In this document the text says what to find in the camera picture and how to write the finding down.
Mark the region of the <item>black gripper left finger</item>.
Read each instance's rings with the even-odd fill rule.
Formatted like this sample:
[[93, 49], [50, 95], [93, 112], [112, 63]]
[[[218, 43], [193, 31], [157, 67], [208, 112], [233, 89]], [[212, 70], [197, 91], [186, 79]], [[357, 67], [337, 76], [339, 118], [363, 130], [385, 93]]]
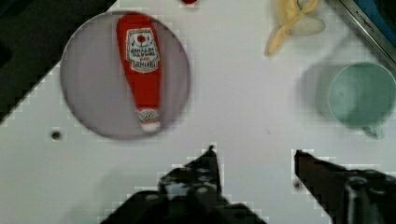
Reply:
[[198, 189], [205, 188], [221, 194], [219, 164], [215, 146], [187, 164], [174, 168], [162, 176], [158, 182], [159, 192], [169, 201], [185, 198]]

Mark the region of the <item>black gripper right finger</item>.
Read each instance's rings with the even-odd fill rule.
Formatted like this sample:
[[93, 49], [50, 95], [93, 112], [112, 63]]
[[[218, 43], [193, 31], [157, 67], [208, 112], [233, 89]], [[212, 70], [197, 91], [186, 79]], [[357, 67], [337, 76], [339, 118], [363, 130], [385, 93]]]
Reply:
[[347, 169], [298, 150], [294, 173], [332, 224], [396, 224], [395, 177], [374, 169]]

